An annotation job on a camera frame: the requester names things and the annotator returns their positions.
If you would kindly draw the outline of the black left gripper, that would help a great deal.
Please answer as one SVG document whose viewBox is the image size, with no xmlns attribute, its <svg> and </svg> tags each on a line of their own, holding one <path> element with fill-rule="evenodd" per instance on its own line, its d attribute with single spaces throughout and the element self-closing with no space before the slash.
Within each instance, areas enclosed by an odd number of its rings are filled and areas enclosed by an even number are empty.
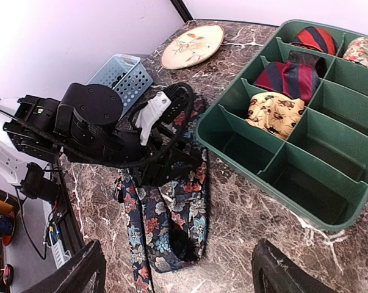
<svg viewBox="0 0 368 293">
<path fill-rule="evenodd" d="M 139 186 L 162 186 L 203 164 L 198 147 L 192 146 L 195 139 L 191 128 L 203 110 L 203 100 L 184 82 L 169 85 L 161 91 L 171 99 L 171 105 L 152 127 L 144 146 L 145 154 L 135 162 L 119 165 L 130 172 Z M 135 121 L 146 102 L 136 106 L 128 117 L 139 138 L 140 128 L 135 126 Z"/>
</svg>

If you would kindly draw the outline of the dark floral necktie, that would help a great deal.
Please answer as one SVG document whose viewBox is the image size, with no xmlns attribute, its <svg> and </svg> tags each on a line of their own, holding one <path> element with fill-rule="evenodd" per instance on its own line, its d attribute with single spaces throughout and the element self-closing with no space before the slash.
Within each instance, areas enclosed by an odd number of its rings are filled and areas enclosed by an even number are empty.
<svg viewBox="0 0 368 293">
<path fill-rule="evenodd" d="M 182 269 L 199 260 L 207 240 L 209 182 L 207 149 L 195 138 L 195 125 L 206 104 L 197 98 L 183 134 L 184 152 L 200 165 L 161 187 L 137 187 L 128 170 L 115 181 L 123 198 L 132 271 L 137 292 L 153 292 L 151 271 Z"/>
</svg>

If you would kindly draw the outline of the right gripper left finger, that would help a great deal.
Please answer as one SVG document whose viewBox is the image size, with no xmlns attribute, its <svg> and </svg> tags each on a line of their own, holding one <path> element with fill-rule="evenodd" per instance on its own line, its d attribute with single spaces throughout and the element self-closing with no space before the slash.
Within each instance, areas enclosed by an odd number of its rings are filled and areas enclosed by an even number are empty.
<svg viewBox="0 0 368 293">
<path fill-rule="evenodd" d="M 104 292 L 106 259 L 98 240 L 90 241 L 57 271 L 26 292 Z"/>
</svg>

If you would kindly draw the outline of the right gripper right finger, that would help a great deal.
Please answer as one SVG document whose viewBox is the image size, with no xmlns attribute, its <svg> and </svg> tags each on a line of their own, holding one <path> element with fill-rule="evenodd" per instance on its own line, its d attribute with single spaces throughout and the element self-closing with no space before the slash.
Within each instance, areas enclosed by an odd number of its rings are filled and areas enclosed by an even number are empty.
<svg viewBox="0 0 368 293">
<path fill-rule="evenodd" d="M 255 292 L 334 292 L 308 275 L 267 239 L 255 245 L 251 267 Z"/>
</svg>

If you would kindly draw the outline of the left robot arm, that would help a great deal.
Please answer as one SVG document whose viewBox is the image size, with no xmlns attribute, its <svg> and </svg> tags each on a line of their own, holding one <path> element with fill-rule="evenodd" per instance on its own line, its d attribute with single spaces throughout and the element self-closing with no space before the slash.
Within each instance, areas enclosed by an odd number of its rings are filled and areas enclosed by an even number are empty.
<svg viewBox="0 0 368 293">
<path fill-rule="evenodd" d="M 61 100 L 25 96 L 4 124 L 15 148 L 55 163 L 60 153 L 70 162 L 122 168 L 139 186 L 162 186 L 206 163 L 193 129 L 204 109 L 190 85 L 168 86 L 130 111 L 129 129 L 118 121 L 124 104 L 105 85 L 73 83 Z"/>
</svg>

